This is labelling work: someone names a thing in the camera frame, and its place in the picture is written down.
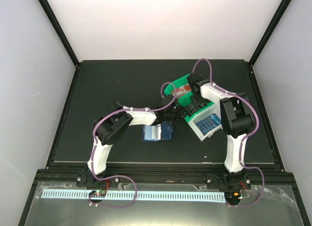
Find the green bin with black cards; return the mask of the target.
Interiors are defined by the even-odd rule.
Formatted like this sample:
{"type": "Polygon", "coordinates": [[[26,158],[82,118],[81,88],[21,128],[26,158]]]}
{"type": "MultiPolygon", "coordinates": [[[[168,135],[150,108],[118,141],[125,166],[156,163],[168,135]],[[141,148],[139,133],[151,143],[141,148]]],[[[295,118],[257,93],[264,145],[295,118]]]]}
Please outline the green bin with black cards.
{"type": "Polygon", "coordinates": [[[197,99],[192,92],[185,94],[178,99],[180,106],[184,111],[184,119],[189,122],[194,115],[214,105],[214,103],[208,99],[197,99]]]}

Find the red white card stack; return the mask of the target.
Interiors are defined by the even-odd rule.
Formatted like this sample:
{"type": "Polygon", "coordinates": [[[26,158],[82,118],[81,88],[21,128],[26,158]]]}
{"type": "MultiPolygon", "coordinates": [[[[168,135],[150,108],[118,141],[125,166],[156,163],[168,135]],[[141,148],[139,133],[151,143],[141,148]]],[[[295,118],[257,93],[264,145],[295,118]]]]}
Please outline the red white card stack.
{"type": "Polygon", "coordinates": [[[176,97],[179,99],[190,92],[191,92],[191,88],[189,84],[185,84],[185,85],[180,86],[179,88],[174,89],[172,91],[172,95],[176,95],[176,97]]]}

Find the blue card holder wallet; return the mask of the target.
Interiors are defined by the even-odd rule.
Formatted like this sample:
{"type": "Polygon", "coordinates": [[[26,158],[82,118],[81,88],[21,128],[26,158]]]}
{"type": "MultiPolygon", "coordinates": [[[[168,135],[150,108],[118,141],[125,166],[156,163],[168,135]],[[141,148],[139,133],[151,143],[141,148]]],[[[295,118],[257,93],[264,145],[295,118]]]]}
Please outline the blue card holder wallet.
{"type": "Polygon", "coordinates": [[[160,142],[172,139],[173,127],[170,122],[163,122],[158,125],[144,125],[142,140],[144,142],[160,142]]]}

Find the white bin with blue cards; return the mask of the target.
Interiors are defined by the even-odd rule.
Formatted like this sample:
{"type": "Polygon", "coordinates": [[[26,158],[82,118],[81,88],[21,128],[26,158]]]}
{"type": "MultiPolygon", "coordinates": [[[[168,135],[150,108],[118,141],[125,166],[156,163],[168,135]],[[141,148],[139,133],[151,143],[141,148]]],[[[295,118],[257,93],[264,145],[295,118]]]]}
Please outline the white bin with blue cards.
{"type": "Polygon", "coordinates": [[[193,115],[186,116],[185,121],[201,141],[222,129],[220,108],[215,103],[208,103],[193,115]]]}

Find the green bin with red cards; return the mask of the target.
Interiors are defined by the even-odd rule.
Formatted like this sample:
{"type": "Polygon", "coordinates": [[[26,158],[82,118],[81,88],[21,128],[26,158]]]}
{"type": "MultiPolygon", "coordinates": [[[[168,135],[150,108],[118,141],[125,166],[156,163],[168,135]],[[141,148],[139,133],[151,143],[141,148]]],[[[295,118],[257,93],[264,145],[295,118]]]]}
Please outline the green bin with red cards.
{"type": "Polygon", "coordinates": [[[191,96],[193,95],[191,92],[190,85],[188,83],[187,77],[190,74],[187,74],[175,81],[172,82],[172,84],[175,85],[175,88],[171,84],[166,84],[165,88],[163,88],[163,94],[169,95],[172,94],[173,96],[176,93],[177,99],[179,101],[179,104],[182,107],[185,107],[192,103],[191,96]]]}

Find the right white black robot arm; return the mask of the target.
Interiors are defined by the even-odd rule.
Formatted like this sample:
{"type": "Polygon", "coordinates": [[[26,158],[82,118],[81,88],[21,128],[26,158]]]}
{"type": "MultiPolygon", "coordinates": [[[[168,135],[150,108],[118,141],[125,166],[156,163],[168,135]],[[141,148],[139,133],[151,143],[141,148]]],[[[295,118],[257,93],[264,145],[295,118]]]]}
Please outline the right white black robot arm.
{"type": "Polygon", "coordinates": [[[196,99],[210,100],[219,108],[222,129],[227,134],[224,165],[228,172],[222,175],[221,181],[226,188],[234,188],[239,183],[237,173],[246,168],[245,146],[247,138],[259,128],[258,115],[244,93],[236,94],[204,81],[198,73],[190,74],[187,81],[196,99]]]}

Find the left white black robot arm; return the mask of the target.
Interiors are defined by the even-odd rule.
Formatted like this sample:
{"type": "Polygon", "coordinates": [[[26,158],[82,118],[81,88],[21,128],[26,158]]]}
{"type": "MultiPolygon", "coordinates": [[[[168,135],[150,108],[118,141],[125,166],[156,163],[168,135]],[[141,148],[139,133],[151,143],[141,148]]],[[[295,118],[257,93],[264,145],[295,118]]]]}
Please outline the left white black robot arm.
{"type": "Polygon", "coordinates": [[[163,122],[173,122],[182,118],[177,99],[166,103],[163,100],[155,108],[133,108],[116,103],[117,109],[94,125],[93,148],[88,168],[87,180],[93,186],[104,183],[104,171],[112,146],[123,136],[128,127],[133,125],[159,126],[163,122]]]}

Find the black vip card stack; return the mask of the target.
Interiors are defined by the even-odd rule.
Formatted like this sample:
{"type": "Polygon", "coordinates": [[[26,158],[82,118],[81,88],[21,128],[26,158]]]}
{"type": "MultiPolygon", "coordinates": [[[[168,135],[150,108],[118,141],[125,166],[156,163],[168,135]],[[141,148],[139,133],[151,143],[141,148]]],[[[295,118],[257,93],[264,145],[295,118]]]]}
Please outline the black vip card stack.
{"type": "Polygon", "coordinates": [[[207,106],[206,102],[191,102],[190,104],[186,105],[184,107],[185,114],[189,117],[191,117],[193,114],[198,112],[199,110],[203,109],[207,106]]]}

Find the blue vip card stack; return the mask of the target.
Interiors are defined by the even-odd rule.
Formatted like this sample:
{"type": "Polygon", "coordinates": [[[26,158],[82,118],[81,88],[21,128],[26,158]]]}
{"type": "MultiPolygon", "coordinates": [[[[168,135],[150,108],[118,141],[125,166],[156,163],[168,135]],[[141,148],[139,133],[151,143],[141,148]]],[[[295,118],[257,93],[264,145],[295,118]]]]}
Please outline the blue vip card stack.
{"type": "Polygon", "coordinates": [[[197,128],[206,135],[208,132],[221,125],[220,118],[214,113],[196,123],[197,128]]]}

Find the small circuit board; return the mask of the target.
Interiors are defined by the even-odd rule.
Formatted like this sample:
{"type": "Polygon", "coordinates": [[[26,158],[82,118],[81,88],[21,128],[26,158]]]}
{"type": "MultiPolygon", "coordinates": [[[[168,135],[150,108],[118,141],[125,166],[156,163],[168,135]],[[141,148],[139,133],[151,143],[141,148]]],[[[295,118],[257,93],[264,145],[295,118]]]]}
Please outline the small circuit board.
{"type": "Polygon", "coordinates": [[[93,190],[89,193],[89,197],[100,197],[103,198],[106,196],[106,190],[93,190]]]}
{"type": "Polygon", "coordinates": [[[228,200],[241,200],[243,198],[249,197],[248,192],[244,191],[234,191],[234,192],[225,192],[225,199],[228,200]]]}

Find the left small circuit board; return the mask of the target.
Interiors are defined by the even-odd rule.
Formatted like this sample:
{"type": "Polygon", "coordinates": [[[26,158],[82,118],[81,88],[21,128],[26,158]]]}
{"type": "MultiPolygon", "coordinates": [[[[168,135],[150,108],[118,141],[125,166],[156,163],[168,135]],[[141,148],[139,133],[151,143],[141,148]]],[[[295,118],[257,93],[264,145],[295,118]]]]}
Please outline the left small circuit board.
{"type": "Polygon", "coordinates": [[[93,190],[89,193],[89,197],[100,197],[103,198],[106,196],[106,190],[93,190]]]}

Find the right black frame post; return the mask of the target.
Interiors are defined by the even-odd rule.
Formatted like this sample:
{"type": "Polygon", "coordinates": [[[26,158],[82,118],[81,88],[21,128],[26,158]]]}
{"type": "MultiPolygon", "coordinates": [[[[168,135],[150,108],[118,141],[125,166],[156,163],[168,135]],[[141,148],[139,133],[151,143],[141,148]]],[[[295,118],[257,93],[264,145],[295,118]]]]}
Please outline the right black frame post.
{"type": "Polygon", "coordinates": [[[253,52],[250,60],[249,65],[254,66],[256,61],[258,60],[259,56],[261,55],[262,51],[264,50],[266,44],[268,43],[270,37],[272,36],[274,30],[278,26],[280,20],[282,19],[283,15],[285,14],[287,8],[289,7],[292,0],[281,0],[278,8],[276,9],[273,17],[271,18],[264,34],[262,35],[255,51],[253,52]]]}

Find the black frame post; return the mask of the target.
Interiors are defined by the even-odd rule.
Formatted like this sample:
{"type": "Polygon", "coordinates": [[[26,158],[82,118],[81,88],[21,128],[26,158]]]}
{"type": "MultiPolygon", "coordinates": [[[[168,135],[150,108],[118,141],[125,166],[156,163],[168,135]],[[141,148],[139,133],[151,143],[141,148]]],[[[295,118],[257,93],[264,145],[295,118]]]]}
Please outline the black frame post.
{"type": "Polygon", "coordinates": [[[276,9],[273,17],[271,18],[264,34],[262,35],[255,51],[253,52],[250,60],[249,65],[254,66],[256,61],[258,60],[259,56],[261,55],[262,51],[264,50],[266,44],[268,43],[270,37],[272,36],[274,30],[278,26],[280,20],[282,19],[283,15],[285,14],[287,8],[289,7],[292,0],[281,0],[278,8],[276,9]]]}
{"type": "Polygon", "coordinates": [[[48,0],[38,0],[38,2],[40,3],[43,11],[45,12],[49,22],[51,23],[55,33],[57,34],[59,40],[61,41],[63,47],[65,48],[68,56],[70,57],[73,65],[75,67],[79,66],[79,60],[76,56],[76,54],[74,53],[73,48],[70,45],[70,42],[68,41],[62,27],[61,24],[59,23],[50,3],[48,0]]]}

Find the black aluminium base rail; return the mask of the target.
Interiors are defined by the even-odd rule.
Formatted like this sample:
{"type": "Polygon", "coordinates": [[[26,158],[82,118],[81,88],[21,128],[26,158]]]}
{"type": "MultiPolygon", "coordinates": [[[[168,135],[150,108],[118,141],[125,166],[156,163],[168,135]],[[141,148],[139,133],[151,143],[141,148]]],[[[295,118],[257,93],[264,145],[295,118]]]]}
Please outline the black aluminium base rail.
{"type": "Polygon", "coordinates": [[[246,170],[242,176],[228,180],[223,169],[216,168],[146,168],[146,167],[116,167],[110,166],[103,174],[95,178],[86,168],[49,167],[40,169],[35,175],[34,182],[64,181],[75,183],[78,187],[87,189],[105,187],[116,188],[119,184],[135,182],[139,184],[190,184],[204,185],[212,190],[239,191],[243,188],[250,189],[252,185],[264,184],[289,185],[297,188],[295,177],[292,173],[280,169],[264,169],[263,174],[257,170],[246,170]]]}

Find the left black frame post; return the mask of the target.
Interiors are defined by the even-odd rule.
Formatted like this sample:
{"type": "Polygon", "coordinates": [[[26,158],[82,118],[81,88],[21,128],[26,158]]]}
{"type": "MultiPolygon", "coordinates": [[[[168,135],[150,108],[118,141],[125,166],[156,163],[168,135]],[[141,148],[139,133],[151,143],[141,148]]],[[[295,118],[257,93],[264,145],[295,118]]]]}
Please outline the left black frame post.
{"type": "Polygon", "coordinates": [[[45,12],[49,22],[51,23],[55,33],[57,34],[59,40],[61,41],[63,47],[65,48],[68,56],[70,57],[73,65],[75,67],[79,66],[79,60],[76,56],[76,54],[74,53],[73,48],[70,45],[70,42],[68,41],[62,27],[61,24],[59,23],[50,3],[48,0],[38,0],[38,2],[40,3],[43,11],[45,12]]]}

